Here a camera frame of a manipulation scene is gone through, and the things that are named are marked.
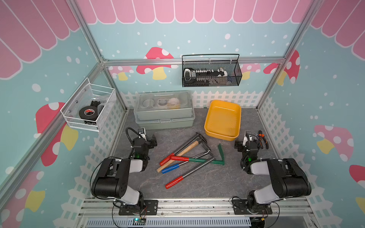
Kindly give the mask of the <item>green lidded toolbox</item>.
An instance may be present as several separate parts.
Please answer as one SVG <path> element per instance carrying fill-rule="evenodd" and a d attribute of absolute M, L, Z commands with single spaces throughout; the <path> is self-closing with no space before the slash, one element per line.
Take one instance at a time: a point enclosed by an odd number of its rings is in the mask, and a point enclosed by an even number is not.
<path fill-rule="evenodd" d="M 146 130 L 185 128 L 195 120 L 190 91 L 140 94 L 134 106 L 136 123 Z"/>

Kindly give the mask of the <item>black socket set holder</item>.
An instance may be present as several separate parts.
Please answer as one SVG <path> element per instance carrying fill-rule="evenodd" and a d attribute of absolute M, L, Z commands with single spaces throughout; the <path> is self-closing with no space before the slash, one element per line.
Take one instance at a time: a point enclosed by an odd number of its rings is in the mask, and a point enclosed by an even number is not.
<path fill-rule="evenodd" d="M 222 68 L 214 71 L 213 69 L 198 69 L 185 68 L 183 72 L 183 78 L 185 82 L 218 82 L 219 79 L 226 78 L 228 76 L 227 71 Z"/>

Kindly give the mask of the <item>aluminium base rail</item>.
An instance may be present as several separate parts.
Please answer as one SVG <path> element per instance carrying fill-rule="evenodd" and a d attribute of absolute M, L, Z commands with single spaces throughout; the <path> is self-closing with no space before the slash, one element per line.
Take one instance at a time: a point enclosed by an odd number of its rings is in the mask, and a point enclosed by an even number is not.
<path fill-rule="evenodd" d="M 272 214 L 234 214 L 230 198 L 158 199 L 155 215 L 145 215 L 144 226 L 134 226 L 136 215 L 119 215 L 111 201 L 88 199 L 76 217 L 76 228 L 318 228 L 305 198 L 278 201 Z"/>

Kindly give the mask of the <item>black hoe red handle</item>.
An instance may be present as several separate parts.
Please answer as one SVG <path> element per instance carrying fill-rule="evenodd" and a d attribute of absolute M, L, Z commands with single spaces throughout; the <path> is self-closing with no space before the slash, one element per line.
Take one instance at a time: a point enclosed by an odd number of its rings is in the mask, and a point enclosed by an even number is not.
<path fill-rule="evenodd" d="M 189 172 L 187 172 L 186 174 L 184 174 L 183 176 L 180 176 L 178 178 L 176 178 L 175 180 L 171 181 L 170 183 L 166 184 L 165 188 L 166 189 L 170 189 L 171 187 L 175 186 L 177 183 L 181 182 L 184 178 L 188 177 L 189 175 L 195 173 L 196 171 L 198 171 L 199 169 L 203 168 L 204 166 L 206 166 L 207 164 L 211 163 L 212 161 L 215 160 L 215 156 L 211 151 L 208 151 L 208 154 L 210 155 L 210 158 L 207 159 L 205 162 L 203 162 L 202 164 L 199 164 L 198 166 L 194 167 L 193 169 L 191 169 Z"/>

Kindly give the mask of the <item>green circuit board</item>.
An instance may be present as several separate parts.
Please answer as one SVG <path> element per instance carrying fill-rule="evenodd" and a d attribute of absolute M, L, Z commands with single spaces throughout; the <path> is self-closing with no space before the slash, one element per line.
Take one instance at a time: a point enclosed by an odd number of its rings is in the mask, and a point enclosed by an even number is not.
<path fill-rule="evenodd" d="M 133 225 L 134 226 L 144 226 L 146 224 L 146 218 L 134 218 Z"/>

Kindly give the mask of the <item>yellow plastic storage box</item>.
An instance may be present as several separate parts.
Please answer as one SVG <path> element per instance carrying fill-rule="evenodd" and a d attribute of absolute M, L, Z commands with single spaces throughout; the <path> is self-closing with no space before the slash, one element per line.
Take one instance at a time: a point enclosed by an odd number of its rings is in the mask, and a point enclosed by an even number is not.
<path fill-rule="evenodd" d="M 241 107 L 238 104 L 214 100 L 210 103 L 205 133 L 214 138 L 234 141 L 239 137 L 241 124 Z"/>

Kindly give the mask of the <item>green hoe red handle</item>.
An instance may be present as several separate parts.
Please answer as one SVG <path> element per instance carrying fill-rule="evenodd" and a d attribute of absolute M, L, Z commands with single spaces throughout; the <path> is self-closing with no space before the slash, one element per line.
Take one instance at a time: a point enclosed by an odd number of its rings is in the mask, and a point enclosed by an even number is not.
<path fill-rule="evenodd" d="M 218 144 L 218 150 L 220 153 L 220 156 L 222 158 L 222 160 L 214 160 L 212 161 L 213 164 L 217 164 L 217 165 L 225 165 L 225 157 L 224 157 L 224 153 L 223 153 L 223 149 L 222 149 L 222 145 Z M 187 157 L 183 157 L 183 156 L 170 156 L 170 160 L 172 161 L 182 161 L 184 159 L 187 159 Z M 199 162 L 199 163 L 203 163 L 205 162 L 207 159 L 192 159 L 189 162 Z"/>

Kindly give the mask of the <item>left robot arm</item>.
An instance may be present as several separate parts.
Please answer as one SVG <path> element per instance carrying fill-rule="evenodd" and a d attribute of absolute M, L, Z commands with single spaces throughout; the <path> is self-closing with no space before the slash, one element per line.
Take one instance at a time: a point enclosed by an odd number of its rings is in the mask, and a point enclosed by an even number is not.
<path fill-rule="evenodd" d="M 140 191 L 128 185 L 131 173 L 144 172 L 147 168 L 149 150 L 157 146 L 156 137 L 148 138 L 145 129 L 137 131 L 126 128 L 126 136 L 131 143 L 128 158 L 107 157 L 97 167 L 94 180 L 90 183 L 90 191 L 95 198 L 113 200 L 113 206 L 119 209 L 119 215 L 145 216 L 155 214 L 158 201 L 144 200 Z"/>

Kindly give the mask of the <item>orange black pliers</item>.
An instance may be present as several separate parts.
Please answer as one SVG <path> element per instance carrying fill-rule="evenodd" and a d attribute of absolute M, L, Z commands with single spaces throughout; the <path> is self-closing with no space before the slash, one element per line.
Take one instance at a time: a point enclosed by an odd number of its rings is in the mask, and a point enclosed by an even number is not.
<path fill-rule="evenodd" d="M 258 131 L 258 138 L 259 138 L 259 143 L 260 143 L 261 149 L 263 149 L 265 147 L 268 150 L 269 143 L 268 143 L 264 133 L 261 130 Z"/>

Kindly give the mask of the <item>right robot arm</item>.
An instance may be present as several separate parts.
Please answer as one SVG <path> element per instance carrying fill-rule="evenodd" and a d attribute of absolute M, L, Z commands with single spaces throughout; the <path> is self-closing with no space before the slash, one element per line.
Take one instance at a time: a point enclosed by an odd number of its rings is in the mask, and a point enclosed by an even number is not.
<path fill-rule="evenodd" d="M 259 159 L 260 149 L 269 148 L 268 141 L 259 131 L 257 135 L 245 131 L 242 141 L 235 141 L 235 149 L 242 153 L 241 169 L 249 175 L 266 175 L 270 183 L 258 190 L 249 192 L 246 199 L 232 197 L 232 206 L 236 215 L 272 214 L 271 204 L 288 198 L 309 196 L 311 185 L 305 172 L 292 158 Z"/>

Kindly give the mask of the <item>black tape roll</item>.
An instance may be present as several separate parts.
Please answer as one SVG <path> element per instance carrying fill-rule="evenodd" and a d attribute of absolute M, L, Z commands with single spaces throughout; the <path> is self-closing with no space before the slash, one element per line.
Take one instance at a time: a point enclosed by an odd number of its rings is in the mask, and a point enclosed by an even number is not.
<path fill-rule="evenodd" d="M 83 120 L 96 121 L 98 118 L 98 108 L 95 106 L 85 106 L 80 109 L 79 116 Z"/>

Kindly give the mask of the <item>chrome tool blue handle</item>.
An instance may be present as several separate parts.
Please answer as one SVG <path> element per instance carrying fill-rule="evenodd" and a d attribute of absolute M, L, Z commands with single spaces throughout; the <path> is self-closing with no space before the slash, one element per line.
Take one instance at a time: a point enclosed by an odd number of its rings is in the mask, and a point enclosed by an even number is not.
<path fill-rule="evenodd" d="M 169 166 L 169 167 L 167 167 L 167 168 L 163 169 L 163 170 L 162 170 L 162 174 L 165 174 L 165 173 L 171 172 L 171 171 L 173 171 L 173 170 L 176 170 L 176 169 L 178 169 L 180 166 L 182 166 L 182 165 L 184 165 L 184 164 L 188 163 L 188 162 L 189 162 L 190 160 L 192 160 L 192 159 L 200 159 L 200 158 L 202 158 L 202 157 L 204 157 L 204 156 L 206 156 L 206 155 L 212 155 L 212 154 L 213 154 L 213 153 L 212 153 L 211 151 L 208 151 L 208 152 L 206 152 L 206 153 L 199 154 L 199 155 L 197 155 L 197 156 L 195 156 L 195 157 L 193 157 L 193 158 L 187 158 L 187 159 L 184 159 L 184 160 L 182 160 L 182 162 L 181 162 L 181 163 L 179 163 L 179 164 L 175 164 L 175 165 L 172 165 L 172 166 Z"/>

